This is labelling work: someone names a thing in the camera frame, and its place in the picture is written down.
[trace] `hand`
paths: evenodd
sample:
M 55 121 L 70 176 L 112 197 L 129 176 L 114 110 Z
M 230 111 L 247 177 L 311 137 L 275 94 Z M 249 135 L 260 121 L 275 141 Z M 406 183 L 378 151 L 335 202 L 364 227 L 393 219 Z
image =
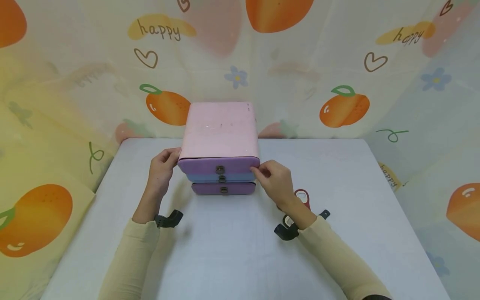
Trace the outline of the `hand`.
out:
M 158 215 L 180 152 L 180 148 L 165 149 L 152 159 L 144 194 L 132 217 L 135 223 L 145 224 Z
M 180 148 L 165 149 L 152 158 L 145 192 L 159 198 L 165 196 L 173 175 L 173 168 L 178 163 L 180 152 Z
M 251 167 L 268 197 L 287 214 L 300 229 L 310 226 L 317 216 L 308 209 L 293 191 L 290 170 L 274 160 L 262 163 L 258 168 Z

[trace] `blue drawer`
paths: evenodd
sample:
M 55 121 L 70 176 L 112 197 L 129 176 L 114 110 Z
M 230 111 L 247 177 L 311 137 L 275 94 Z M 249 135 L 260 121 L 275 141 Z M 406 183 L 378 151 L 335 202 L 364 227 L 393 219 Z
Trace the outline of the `blue drawer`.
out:
M 253 173 L 238 173 L 238 174 L 227 174 L 227 175 L 218 175 L 218 174 L 187 174 L 188 180 L 193 183 L 213 183 L 213 182 L 253 182 L 255 181 L 255 176 Z

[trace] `person's left hand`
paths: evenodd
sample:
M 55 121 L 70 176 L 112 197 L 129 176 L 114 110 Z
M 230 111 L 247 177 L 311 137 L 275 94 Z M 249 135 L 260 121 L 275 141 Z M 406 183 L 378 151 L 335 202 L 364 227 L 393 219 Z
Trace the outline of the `person's left hand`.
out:
M 173 168 L 177 165 L 181 149 L 170 148 L 160 152 L 152 158 L 145 192 L 162 198 L 168 190 L 168 183 L 173 175 Z
M 167 193 L 168 184 L 173 175 L 173 168 L 179 160 L 180 152 L 180 148 L 165 149 L 152 158 L 144 194 L 132 217 L 135 223 L 145 224 L 153 221 L 158 214 L 162 198 Z

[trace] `drawer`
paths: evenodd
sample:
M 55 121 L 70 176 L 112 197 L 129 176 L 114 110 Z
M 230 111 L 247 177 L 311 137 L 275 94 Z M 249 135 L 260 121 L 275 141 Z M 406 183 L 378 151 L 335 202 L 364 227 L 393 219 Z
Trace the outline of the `drawer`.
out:
M 250 195 L 255 187 L 254 182 L 192 184 L 192 190 L 197 195 Z
M 255 175 L 251 172 L 249 173 L 240 173 L 240 174 L 210 174 L 210 175 L 201 175 L 201 174 L 187 174 L 188 180 L 193 183 L 230 183 L 230 182 L 251 182 L 255 181 Z
M 212 157 L 212 158 L 183 158 L 178 166 L 183 173 L 190 175 L 228 175 L 252 173 L 250 167 L 258 167 L 258 157 Z

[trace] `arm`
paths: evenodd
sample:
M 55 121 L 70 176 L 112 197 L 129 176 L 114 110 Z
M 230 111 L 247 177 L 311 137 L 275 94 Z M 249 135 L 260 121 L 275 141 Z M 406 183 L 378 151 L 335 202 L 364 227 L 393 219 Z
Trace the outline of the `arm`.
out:
M 148 264 L 160 235 L 154 218 L 167 193 L 179 155 L 179 148 L 165 149 L 152 159 L 145 191 L 123 231 L 99 300 L 140 300 Z
M 300 241 L 322 263 L 348 300 L 388 300 L 391 297 L 375 273 L 331 230 L 327 221 L 317 218 L 294 195 L 288 168 L 270 160 L 252 171 L 277 207 L 297 224 Z
M 299 240 L 320 261 L 347 299 L 368 300 L 368 296 L 381 295 L 384 297 L 378 300 L 388 300 L 391 296 L 386 287 L 327 221 L 315 216 L 303 204 L 294 203 L 288 214 L 297 226 L 300 224 Z

